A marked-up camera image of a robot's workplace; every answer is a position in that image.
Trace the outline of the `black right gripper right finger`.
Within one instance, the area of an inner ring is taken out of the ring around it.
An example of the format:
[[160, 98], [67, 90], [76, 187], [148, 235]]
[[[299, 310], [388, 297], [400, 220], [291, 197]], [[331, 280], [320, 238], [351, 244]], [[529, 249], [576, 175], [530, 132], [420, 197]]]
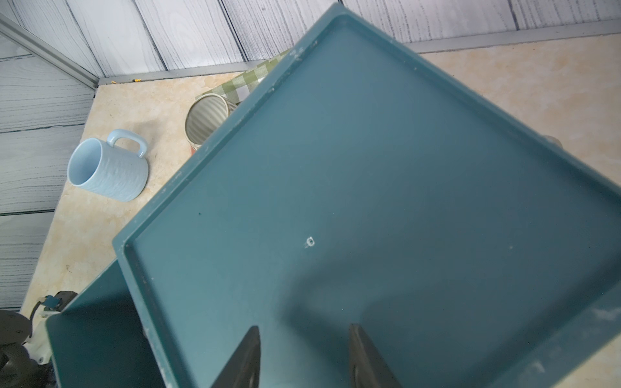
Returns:
[[402, 387], [370, 336], [357, 323], [349, 325], [349, 377], [352, 387]]

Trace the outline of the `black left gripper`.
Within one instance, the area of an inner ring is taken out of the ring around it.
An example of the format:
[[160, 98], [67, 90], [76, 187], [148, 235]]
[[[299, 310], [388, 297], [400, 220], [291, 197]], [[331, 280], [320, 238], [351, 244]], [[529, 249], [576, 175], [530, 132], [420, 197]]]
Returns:
[[78, 296], [59, 291], [37, 300], [29, 316], [1, 311], [1, 386], [57, 387], [49, 334], [43, 322], [34, 325], [37, 313], [46, 319], [63, 310]]

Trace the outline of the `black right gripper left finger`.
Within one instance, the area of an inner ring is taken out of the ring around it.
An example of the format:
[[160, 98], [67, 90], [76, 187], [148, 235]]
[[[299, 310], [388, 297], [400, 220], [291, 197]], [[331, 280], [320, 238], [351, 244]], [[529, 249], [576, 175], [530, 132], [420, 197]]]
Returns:
[[212, 388], [257, 388], [260, 384], [261, 342], [258, 326], [249, 328]]

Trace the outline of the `teal pull-out drawer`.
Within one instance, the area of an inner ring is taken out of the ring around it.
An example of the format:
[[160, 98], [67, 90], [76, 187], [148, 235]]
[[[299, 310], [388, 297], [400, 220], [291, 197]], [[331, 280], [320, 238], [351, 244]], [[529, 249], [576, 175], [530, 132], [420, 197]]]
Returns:
[[165, 386], [117, 261], [45, 327], [60, 387]]

